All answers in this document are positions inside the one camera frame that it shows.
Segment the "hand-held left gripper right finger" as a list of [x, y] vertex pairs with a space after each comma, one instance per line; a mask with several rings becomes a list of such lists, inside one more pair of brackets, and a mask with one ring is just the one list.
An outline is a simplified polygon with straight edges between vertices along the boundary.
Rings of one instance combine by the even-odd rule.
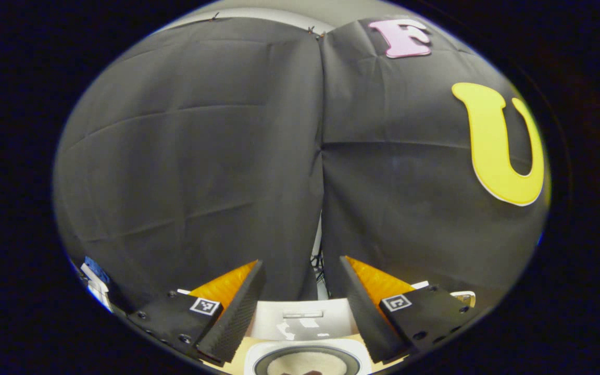
[[413, 287], [364, 262], [341, 256], [345, 294], [374, 363], [415, 360], [457, 337], [480, 314], [436, 284]]

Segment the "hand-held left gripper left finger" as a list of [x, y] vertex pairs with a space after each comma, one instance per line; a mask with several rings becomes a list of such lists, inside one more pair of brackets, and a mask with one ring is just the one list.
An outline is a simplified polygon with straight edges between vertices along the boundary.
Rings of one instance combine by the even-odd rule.
[[183, 357], [224, 365], [240, 347], [264, 285], [258, 259], [188, 294], [169, 291], [127, 320]]

